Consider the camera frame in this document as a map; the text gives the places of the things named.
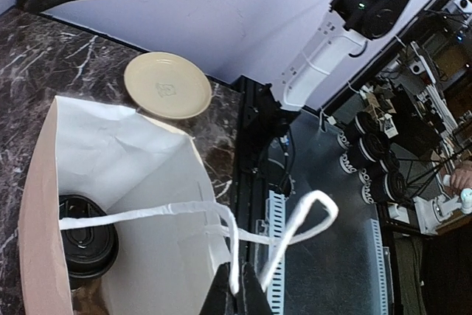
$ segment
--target plate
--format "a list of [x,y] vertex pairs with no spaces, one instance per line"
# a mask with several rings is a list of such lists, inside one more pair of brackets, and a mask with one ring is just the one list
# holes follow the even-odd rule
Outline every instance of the plate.
[[212,100],[205,74],[189,60],[165,52],[134,58],[126,66],[125,86],[137,105],[172,120],[197,116]]

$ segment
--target brown food item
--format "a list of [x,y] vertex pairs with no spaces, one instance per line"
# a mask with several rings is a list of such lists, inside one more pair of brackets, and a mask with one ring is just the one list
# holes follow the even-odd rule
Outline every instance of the brown food item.
[[72,292],[74,315],[110,315],[101,290],[102,280],[92,280]]

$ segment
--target paper bag side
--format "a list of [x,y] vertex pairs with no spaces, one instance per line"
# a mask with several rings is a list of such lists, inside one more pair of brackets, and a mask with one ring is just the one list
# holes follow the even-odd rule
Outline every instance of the paper bag side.
[[39,134],[21,201],[18,239],[26,314],[72,315],[58,224],[57,117],[55,100]]

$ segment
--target dark marble surface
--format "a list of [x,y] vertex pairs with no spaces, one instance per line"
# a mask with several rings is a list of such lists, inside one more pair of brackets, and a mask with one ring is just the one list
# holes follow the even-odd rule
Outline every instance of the dark marble surface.
[[[56,94],[133,106],[122,73],[140,52],[11,10],[0,18],[0,314],[24,314],[18,212],[35,141]],[[195,137],[219,202],[228,203],[240,95],[212,83],[198,117],[168,122]]]

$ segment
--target person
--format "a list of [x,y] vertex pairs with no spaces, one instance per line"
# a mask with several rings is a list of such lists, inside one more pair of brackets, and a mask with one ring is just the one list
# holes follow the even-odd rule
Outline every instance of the person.
[[[451,187],[457,194],[472,188],[472,161],[454,171]],[[423,246],[421,289],[426,313],[472,315],[472,223],[425,240]]]

